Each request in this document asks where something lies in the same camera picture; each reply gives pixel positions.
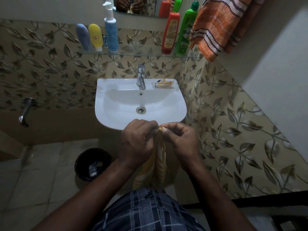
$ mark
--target gray tiled floor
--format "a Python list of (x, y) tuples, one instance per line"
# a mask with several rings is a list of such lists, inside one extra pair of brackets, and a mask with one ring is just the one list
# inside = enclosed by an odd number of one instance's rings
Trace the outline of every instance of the gray tiled floor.
[[(88, 148), (101, 147), (115, 159), (120, 143), (114, 141), (92, 139), (35, 145), (30, 147), (24, 165), (21, 160), (0, 162), (0, 230), (33, 228), (88, 184), (75, 175), (78, 155)], [(132, 185), (130, 179), (107, 206), (129, 192)]]

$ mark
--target sink drain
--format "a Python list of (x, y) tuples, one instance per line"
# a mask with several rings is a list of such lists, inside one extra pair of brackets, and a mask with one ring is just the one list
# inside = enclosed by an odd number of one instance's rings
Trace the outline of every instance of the sink drain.
[(138, 107), (138, 108), (136, 108), (136, 112), (138, 113), (138, 114), (144, 114), (145, 113), (145, 107)]

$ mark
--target black trash bin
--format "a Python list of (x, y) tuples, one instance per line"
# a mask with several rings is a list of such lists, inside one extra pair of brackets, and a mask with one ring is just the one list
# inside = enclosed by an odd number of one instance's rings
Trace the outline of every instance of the black trash bin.
[[(97, 175), (90, 177), (89, 166), (95, 162), (102, 165)], [(101, 148), (89, 148), (81, 153), (75, 161), (76, 175), (85, 181), (93, 181), (111, 164), (111, 155)]]

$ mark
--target green bottle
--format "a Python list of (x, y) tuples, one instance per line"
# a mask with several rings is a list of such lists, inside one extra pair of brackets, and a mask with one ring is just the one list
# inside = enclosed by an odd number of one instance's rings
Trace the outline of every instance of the green bottle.
[(179, 33), (179, 39), (176, 44), (176, 52), (179, 54), (186, 54), (188, 45), (190, 43), (189, 41), (190, 31), (197, 18), (198, 8), (199, 8), (199, 2), (194, 1), (192, 3), (192, 7), (189, 10), (187, 10), (184, 15), (184, 19)]

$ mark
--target blue bottle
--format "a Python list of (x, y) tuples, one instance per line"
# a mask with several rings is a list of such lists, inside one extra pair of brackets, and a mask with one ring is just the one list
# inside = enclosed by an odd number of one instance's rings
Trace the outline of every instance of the blue bottle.
[(118, 44), (118, 29), (116, 27), (116, 20), (113, 17), (113, 8), (111, 2), (105, 2), (103, 6), (106, 9), (107, 17), (105, 18), (105, 29), (108, 43), (108, 50), (110, 52), (117, 52), (119, 50)]
[(83, 24), (77, 24), (76, 34), (82, 45), (83, 50), (88, 51), (90, 49), (90, 34), (88, 29)]

